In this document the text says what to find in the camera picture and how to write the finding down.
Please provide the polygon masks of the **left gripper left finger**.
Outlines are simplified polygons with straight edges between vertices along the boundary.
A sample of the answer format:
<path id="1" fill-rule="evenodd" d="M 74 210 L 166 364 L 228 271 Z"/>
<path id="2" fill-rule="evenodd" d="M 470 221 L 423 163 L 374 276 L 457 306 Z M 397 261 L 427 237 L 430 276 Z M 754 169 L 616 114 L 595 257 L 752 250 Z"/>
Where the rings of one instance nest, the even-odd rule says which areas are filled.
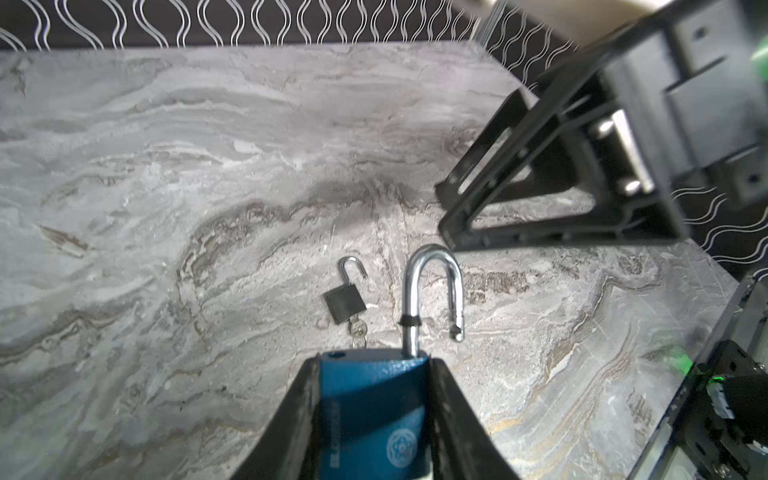
<path id="1" fill-rule="evenodd" d="M 302 364 L 254 449 L 233 479 L 314 479 L 320 434 L 320 358 Z"/>

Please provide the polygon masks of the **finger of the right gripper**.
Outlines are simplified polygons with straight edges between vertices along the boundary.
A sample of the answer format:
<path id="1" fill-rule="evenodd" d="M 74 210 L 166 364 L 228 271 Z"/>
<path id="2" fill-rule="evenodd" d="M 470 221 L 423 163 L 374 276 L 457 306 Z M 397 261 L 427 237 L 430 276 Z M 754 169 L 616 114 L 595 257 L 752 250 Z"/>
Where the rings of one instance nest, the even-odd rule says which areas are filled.
<path id="1" fill-rule="evenodd" d="M 455 252 L 549 246 L 607 246 L 671 244 L 689 237 L 681 210 L 668 189 L 656 183 L 644 191 L 630 152 L 638 146 L 627 114 L 610 102 L 566 121 L 556 129 L 571 154 L 578 188 L 594 204 L 585 213 L 549 219 L 479 227 L 476 220 L 511 179 L 529 172 L 531 159 L 519 153 L 537 133 L 560 114 L 558 110 L 530 109 L 524 122 L 503 146 L 493 146 L 491 160 L 472 173 L 472 183 L 445 213 L 438 231 Z"/>
<path id="2" fill-rule="evenodd" d="M 496 203 L 562 193 L 578 184 L 571 154 L 556 129 L 566 121 L 584 114 L 587 111 L 586 104 L 593 99 L 592 94 L 581 91 L 566 104 L 560 114 L 551 117 L 531 143 L 519 150 L 521 155 L 531 159 L 528 164 L 530 172 L 521 180 L 511 179 L 506 182 L 494 199 Z M 446 179 L 435 185 L 441 206 L 451 207 L 458 201 L 472 183 L 471 174 L 483 170 L 481 161 L 493 158 L 492 147 L 503 146 L 506 142 L 503 135 L 512 134 L 529 112 L 530 108 L 521 90 L 511 93 L 504 100 Z"/>

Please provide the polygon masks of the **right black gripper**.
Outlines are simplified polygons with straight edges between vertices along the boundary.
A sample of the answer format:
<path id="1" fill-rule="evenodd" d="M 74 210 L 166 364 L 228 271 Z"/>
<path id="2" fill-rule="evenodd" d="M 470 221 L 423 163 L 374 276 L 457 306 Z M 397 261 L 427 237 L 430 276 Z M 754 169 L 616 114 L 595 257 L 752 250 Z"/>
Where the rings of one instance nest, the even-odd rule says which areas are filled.
<path id="1" fill-rule="evenodd" d="M 630 164 L 596 207 L 600 240 L 682 240 L 671 187 L 700 179 L 739 207 L 767 197 L 763 1 L 673 1 L 590 45 Z"/>

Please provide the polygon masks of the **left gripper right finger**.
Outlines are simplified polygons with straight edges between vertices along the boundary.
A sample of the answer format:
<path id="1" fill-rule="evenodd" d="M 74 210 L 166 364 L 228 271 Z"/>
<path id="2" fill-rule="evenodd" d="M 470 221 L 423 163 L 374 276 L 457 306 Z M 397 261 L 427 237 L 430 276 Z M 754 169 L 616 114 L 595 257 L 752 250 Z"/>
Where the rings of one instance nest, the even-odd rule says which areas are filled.
<path id="1" fill-rule="evenodd" d="M 427 429 L 435 479 L 519 479 L 441 359 L 428 361 L 427 393 Z"/>

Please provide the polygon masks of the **blue padlock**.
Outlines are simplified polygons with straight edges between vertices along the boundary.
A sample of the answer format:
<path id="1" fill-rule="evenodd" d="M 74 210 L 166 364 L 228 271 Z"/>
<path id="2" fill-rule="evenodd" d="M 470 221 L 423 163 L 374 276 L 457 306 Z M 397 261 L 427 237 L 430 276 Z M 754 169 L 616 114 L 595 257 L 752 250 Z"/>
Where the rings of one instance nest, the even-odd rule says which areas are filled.
<path id="1" fill-rule="evenodd" d="M 422 246 L 405 270 L 401 346 L 320 357 L 319 478 L 418 479 L 429 473 L 429 361 L 420 348 L 420 279 L 431 261 L 441 262 L 447 275 L 450 337 L 464 340 L 459 263 L 444 246 Z"/>

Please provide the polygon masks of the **silver key with ring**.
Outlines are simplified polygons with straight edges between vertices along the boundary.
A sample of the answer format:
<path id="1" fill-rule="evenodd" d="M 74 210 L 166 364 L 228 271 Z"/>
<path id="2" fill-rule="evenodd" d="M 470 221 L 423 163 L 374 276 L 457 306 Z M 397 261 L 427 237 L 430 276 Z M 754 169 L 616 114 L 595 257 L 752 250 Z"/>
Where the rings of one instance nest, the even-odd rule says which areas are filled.
<path id="1" fill-rule="evenodd" d="M 366 335 L 368 326 L 359 315 L 353 316 L 349 321 L 349 333 L 352 337 L 352 348 L 363 349 L 367 347 Z"/>

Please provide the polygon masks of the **black padlock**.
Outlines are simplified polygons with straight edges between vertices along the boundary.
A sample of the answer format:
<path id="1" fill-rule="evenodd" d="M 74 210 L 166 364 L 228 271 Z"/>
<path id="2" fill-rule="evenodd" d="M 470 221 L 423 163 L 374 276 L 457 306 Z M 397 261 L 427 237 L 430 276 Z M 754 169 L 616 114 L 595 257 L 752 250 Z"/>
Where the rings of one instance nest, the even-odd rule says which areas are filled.
<path id="1" fill-rule="evenodd" d="M 362 261 L 355 256 L 344 256 L 337 262 L 342 285 L 323 294 L 328 310 L 335 324 L 350 321 L 360 313 L 367 310 L 357 286 L 351 282 L 346 270 L 347 264 L 352 263 L 358 268 L 363 279 L 368 278 L 368 273 Z"/>

